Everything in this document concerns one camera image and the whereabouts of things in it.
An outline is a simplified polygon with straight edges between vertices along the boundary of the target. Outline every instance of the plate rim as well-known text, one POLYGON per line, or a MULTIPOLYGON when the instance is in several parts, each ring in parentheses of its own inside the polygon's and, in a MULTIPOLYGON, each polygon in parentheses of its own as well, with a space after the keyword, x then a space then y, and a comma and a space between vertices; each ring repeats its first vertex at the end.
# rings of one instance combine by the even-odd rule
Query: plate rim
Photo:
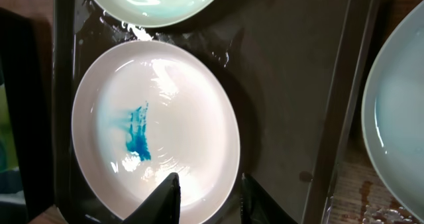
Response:
POLYGON ((174 24, 180 23, 180 22, 182 22, 182 21, 184 21, 186 19, 189 19, 189 18, 193 17, 194 15, 198 14, 200 11, 204 10, 204 8, 206 8, 207 6, 209 6, 212 2, 214 2, 214 0, 208 0, 208 1, 206 1, 202 6, 200 6, 199 8, 197 8, 196 10, 194 10, 193 12, 188 13, 186 16, 183 16, 180 19, 176 19, 176 20, 170 21, 168 23, 161 23, 159 25, 144 25, 144 24, 140 23, 140 21, 137 21, 136 19, 134 21, 131 21, 131 19, 126 20, 126 19, 124 19, 125 16, 124 17, 121 17, 120 15, 116 15, 116 14, 110 13, 109 10, 106 9, 107 6, 104 6, 104 5, 100 4, 97 0, 94 0, 94 2, 99 7, 101 7, 101 9, 103 9, 104 11, 106 11, 106 13, 110 14, 113 18, 117 19, 118 21, 123 21, 125 23, 136 25, 136 26, 140 26, 140 27, 143 27, 143 28, 162 28, 162 27, 168 27, 170 25, 174 25, 174 24))
POLYGON ((235 175, 234 175, 234 177, 233 177, 233 180, 232 180, 232 182, 231 182, 231 188, 230 189, 228 189, 227 190, 227 194, 225 195, 225 198, 223 199, 223 201, 222 201, 222 203, 219 205, 219 207, 209 216, 209 217, 207 217, 202 223, 204 223, 204 222, 207 222, 208 220, 210 220, 210 218, 212 218, 219 210, 221 210, 222 209, 222 207, 225 205, 225 203, 227 202, 227 200, 229 199, 229 196, 231 195, 231 193, 232 193, 232 190, 234 189, 234 186, 235 186, 235 183, 236 183, 236 180, 237 180, 237 176, 238 176, 238 174, 239 174, 239 172, 240 172, 240 156, 241 156, 241 145, 240 145, 240 131, 239 131, 239 124, 238 124, 238 122, 237 122, 237 117, 236 117, 236 115, 235 115, 235 112, 234 112, 234 107, 233 107, 233 105, 231 104, 231 100, 229 99, 229 97, 228 97, 228 94, 227 94, 227 92, 225 91, 225 89, 224 89, 224 87, 222 86, 222 84, 221 84, 221 82, 219 82, 219 80, 216 78, 216 76, 213 74, 213 72, 203 63, 203 62, 201 62, 198 58, 196 58, 193 54, 190 54, 188 51, 186 51, 186 50, 184 50, 183 48, 180 48, 179 46, 176 46, 176 45, 173 45, 173 44, 169 44, 169 43, 167 43, 167 42, 162 42, 162 41, 159 41, 159 40, 148 40, 148 41, 143 41, 143 40, 132 40, 132 41, 128 41, 128 42, 123 42, 123 43, 120 43, 120 44, 118 44, 118 45, 116 45, 116 46, 113 46, 112 48, 110 48, 110 49, 108 49, 108 50, 106 50, 104 53, 102 53, 98 58, 96 58, 96 60, 94 60, 94 62, 93 63, 91 63, 91 65, 90 65, 90 67, 87 69, 87 71, 85 71, 85 73, 84 73, 84 75, 83 75, 83 78, 81 79, 81 81, 79 82, 79 84, 78 84, 78 88, 77 88, 77 90, 76 90, 76 92, 75 92, 75 95, 74 95, 74 100, 73 100, 73 102, 72 102, 72 112, 71 112, 71 141, 72 141, 72 147, 73 147, 73 150, 74 150, 74 154, 75 154, 75 157, 76 157, 76 159, 77 159, 77 163, 78 163, 78 168, 79 168, 79 170, 81 171, 81 173, 82 173, 82 175, 83 175, 83 177, 84 177, 84 180, 85 180, 85 182, 87 183, 87 185, 89 186, 89 188, 90 188, 90 190, 95 194, 95 196, 96 196, 96 198, 113 214, 113 215, 115 215, 116 217, 118 217, 119 219, 121 219, 121 220, 124 220, 124 218, 121 216, 121 215, 119 215, 118 213, 116 213, 114 210, 112 210, 110 207, 109 207, 109 205, 107 205, 100 197, 99 197, 99 195, 97 195, 97 192, 93 189, 93 187, 92 187, 92 185, 90 184, 90 182, 88 181, 88 179, 87 179, 87 177, 86 177, 86 175, 85 175, 85 172, 83 171, 83 169, 80 167, 80 162, 79 162, 79 158, 78 158, 78 155, 77 155, 77 152, 76 152, 76 145, 75 145, 75 142, 74 142, 74 112, 75 112, 75 102, 76 102, 76 98, 77 98, 77 96, 78 96, 78 92, 80 91, 80 89, 81 89, 81 84, 83 83, 83 81, 84 81, 84 79, 87 79, 86 78, 86 74, 88 73, 88 71, 90 71, 92 68, 93 68, 93 65, 96 63, 96 62, 98 62, 102 57, 104 57, 104 56, 106 56, 106 54, 108 54, 109 52, 112 52, 114 49, 116 49, 116 48, 118 48, 118 47, 121 47, 121 46, 128 46, 128 45, 130 45, 130 44, 137 44, 137 43, 151 43, 151 42, 154 42, 154 43, 158 43, 158 44, 161 44, 162 46, 168 46, 168 47, 170 47, 170 48, 172 48, 172 49, 176 49, 176 50, 179 50, 180 52, 182 52, 183 54, 185 54, 186 56, 189 56, 189 57, 191 57, 191 58, 193 58, 194 60, 196 60, 198 63, 199 63, 199 65, 201 65, 201 66, 203 66, 212 76, 213 76, 213 78, 216 80, 216 82, 218 83, 218 85, 219 85, 219 87, 222 89, 222 91, 223 91, 223 94, 224 94, 224 96, 225 96, 225 102, 226 103, 228 103, 228 105, 229 105, 229 107, 230 107, 230 109, 231 109, 231 119, 234 121, 233 123, 234 123, 234 125, 235 125, 235 131, 237 132, 235 135, 236 135, 236 138, 237 138, 237 143, 236 143, 236 148, 237 148, 237 167, 236 167, 236 172, 235 172, 235 175))
POLYGON ((417 6, 415 6, 415 8, 410 11, 405 18, 402 19, 402 21, 397 25, 397 27, 393 30, 393 32, 389 35, 389 37, 387 38, 387 40, 385 41, 385 43, 383 44, 383 46, 381 47, 380 51, 378 52, 370 73, 368 74, 368 77, 366 79, 366 84, 365 84, 365 88, 364 88, 364 94, 362 96, 362 103, 361 103, 361 129, 362 129, 362 136, 364 139, 364 144, 366 147, 366 151, 368 153, 368 157, 370 158, 370 161, 372 163, 372 166, 374 167, 378 177, 381 179, 381 181, 383 181, 383 184, 385 185, 385 187, 387 187, 387 189, 390 191, 390 193, 396 198, 396 200, 403 206, 405 207, 414 217, 418 218, 418 220, 420 220, 420 222, 424 223, 424 217, 420 217, 418 214, 416 214, 416 212, 414 212, 412 210, 412 208, 410 208, 410 206, 406 205, 402 199, 399 198, 399 196, 393 191, 392 187, 390 186, 390 183, 385 179, 385 176, 383 176, 380 172, 380 169, 378 168, 378 165, 376 163, 376 161, 374 160, 374 155, 373 152, 371 151, 370 146, 372 144, 370 144, 368 142, 367 139, 367 133, 377 133, 377 131, 374 131, 374 129, 376 129, 376 126, 371 126, 369 124, 366 124, 366 117, 365 117, 365 112, 369 111, 370 109, 375 110, 375 102, 374 102, 374 106, 371 107, 369 105, 367 105, 369 103, 369 99, 372 100, 376 100, 376 95, 369 95, 369 91, 370 90, 378 90, 378 84, 380 79, 376 79, 375 77, 379 78, 380 73, 376 72, 376 67, 381 67, 384 66, 384 64, 379 63, 380 57, 382 56, 383 51, 386 49, 386 47, 388 46, 389 43, 392 42, 393 37, 395 36, 395 34, 402 29, 402 27, 404 26, 404 24, 406 24, 411 18, 414 17, 414 14, 418 11, 424 9, 424 0, 422 0, 422 2, 420 2, 417 6))

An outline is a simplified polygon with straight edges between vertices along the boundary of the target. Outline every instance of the baking tray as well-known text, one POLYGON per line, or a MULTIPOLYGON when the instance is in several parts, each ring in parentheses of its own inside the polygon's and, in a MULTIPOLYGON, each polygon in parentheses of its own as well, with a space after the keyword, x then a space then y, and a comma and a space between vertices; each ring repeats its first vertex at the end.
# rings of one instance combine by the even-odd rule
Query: baking tray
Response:
MULTIPOLYGON (((118 223, 86 184, 70 119, 90 64, 129 40, 200 59, 235 110, 240 171, 299 223, 320 223, 343 152, 378 0, 215 0, 176 25, 144 29, 93 0, 55 0, 52 135, 56 205, 70 223, 118 223)), ((239 184, 210 223, 240 223, 239 184)))

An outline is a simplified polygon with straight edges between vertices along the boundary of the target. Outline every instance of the tray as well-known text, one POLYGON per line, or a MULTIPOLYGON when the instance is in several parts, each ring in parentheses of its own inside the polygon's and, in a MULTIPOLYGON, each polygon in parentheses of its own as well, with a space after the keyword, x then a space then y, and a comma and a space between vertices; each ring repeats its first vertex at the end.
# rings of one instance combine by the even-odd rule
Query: tray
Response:
MULTIPOLYGON (((55 0, 52 133, 56 205, 70 223, 118 223, 73 154, 72 102, 90 64, 129 40, 161 40, 221 82, 240 130, 240 171, 299 223, 320 223, 346 144, 378 0, 215 0, 176 25, 122 23, 93 0, 55 0)), ((239 184, 210 223, 240 223, 239 184)))

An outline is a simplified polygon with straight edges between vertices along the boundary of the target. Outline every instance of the plate with blue water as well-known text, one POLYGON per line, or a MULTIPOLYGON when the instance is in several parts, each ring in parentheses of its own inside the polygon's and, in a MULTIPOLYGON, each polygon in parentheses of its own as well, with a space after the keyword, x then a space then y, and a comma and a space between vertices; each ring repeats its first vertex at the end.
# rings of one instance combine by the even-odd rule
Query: plate with blue water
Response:
POLYGON ((213 0, 94 0, 120 21, 145 28, 164 27, 190 18, 213 0))
POLYGON ((102 54, 85 73, 72 110, 79 167, 121 219, 177 172, 180 223, 208 220, 233 188, 238 131, 215 76, 185 50, 156 41, 127 42, 102 54))
POLYGON ((362 132, 382 181, 424 221, 424 2, 374 61, 362 99, 362 132))

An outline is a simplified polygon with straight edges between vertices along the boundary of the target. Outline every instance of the blue dye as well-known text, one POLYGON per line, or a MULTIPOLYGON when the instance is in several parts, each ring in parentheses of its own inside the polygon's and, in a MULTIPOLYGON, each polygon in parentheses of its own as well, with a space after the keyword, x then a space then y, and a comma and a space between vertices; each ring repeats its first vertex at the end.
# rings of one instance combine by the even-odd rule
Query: blue dye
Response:
POLYGON ((131 112, 131 124, 129 129, 129 138, 127 140, 127 149, 129 152, 136 152, 140 156, 140 160, 151 160, 150 152, 147 147, 146 139, 146 114, 148 103, 146 106, 140 106, 131 112))

